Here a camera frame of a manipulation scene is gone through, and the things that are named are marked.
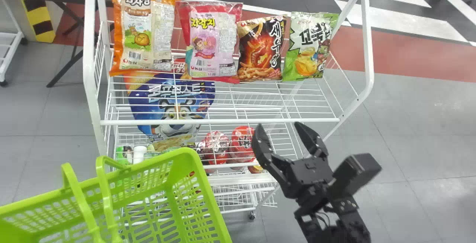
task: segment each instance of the shrimp cracker bag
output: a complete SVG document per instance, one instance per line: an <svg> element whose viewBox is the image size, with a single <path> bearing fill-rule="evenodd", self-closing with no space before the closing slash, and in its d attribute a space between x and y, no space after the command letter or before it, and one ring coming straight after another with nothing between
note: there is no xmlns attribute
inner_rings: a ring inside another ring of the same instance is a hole
<svg viewBox="0 0 476 243"><path fill-rule="evenodd" d="M114 59L110 76L127 70L171 72L177 0L112 0Z"/></svg>
<svg viewBox="0 0 476 243"><path fill-rule="evenodd" d="M269 16L237 23L241 82L281 79L281 47L286 19Z"/></svg>
<svg viewBox="0 0 476 243"><path fill-rule="evenodd" d="M291 13L289 49L284 60L283 81L321 78L330 53L330 38L339 14Z"/></svg>

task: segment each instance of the white bottle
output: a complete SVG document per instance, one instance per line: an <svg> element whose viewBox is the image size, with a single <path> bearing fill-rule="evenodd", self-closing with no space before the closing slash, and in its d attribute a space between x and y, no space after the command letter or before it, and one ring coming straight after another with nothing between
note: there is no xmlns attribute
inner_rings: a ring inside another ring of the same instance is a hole
<svg viewBox="0 0 476 243"><path fill-rule="evenodd" d="M145 153L147 153L147 147L143 145L138 145L134 147L134 161L132 163L137 164L144 161Z"/></svg>

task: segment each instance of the potato chip bag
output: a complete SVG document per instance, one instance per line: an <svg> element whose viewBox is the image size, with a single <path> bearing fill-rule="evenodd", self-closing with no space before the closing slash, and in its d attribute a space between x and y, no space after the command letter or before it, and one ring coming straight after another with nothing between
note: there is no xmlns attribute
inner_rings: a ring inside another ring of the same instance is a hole
<svg viewBox="0 0 476 243"><path fill-rule="evenodd" d="M334 13L291 12L283 81L322 77L338 17Z"/></svg>
<svg viewBox="0 0 476 243"><path fill-rule="evenodd" d="M281 79L281 46L286 20L270 16L237 23L241 82Z"/></svg>
<svg viewBox="0 0 476 243"><path fill-rule="evenodd" d="M131 70L171 72L177 0L112 0L114 59L110 76Z"/></svg>
<svg viewBox="0 0 476 243"><path fill-rule="evenodd" d="M241 19L243 3L221 1L178 1L183 37L187 45L185 62L188 79L214 78L238 83L233 51L236 22Z"/></svg>

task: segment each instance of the blue snack bag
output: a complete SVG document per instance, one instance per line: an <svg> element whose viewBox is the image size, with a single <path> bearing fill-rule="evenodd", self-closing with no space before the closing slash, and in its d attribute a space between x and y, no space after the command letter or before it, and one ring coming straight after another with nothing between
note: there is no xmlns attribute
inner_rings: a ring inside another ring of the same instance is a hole
<svg viewBox="0 0 476 243"><path fill-rule="evenodd" d="M215 99L215 83L181 80L181 76L140 71L125 75L134 119L204 119ZM148 135L157 152L164 152L194 145L200 124L138 125L138 129Z"/></svg>

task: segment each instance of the black and yellow striped post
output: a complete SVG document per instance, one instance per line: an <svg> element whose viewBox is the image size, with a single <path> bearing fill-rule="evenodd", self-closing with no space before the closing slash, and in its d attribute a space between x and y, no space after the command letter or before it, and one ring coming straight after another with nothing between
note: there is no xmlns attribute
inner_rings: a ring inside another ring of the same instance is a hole
<svg viewBox="0 0 476 243"><path fill-rule="evenodd" d="M55 31L44 0L22 0L28 22L39 42L52 43Z"/></svg>

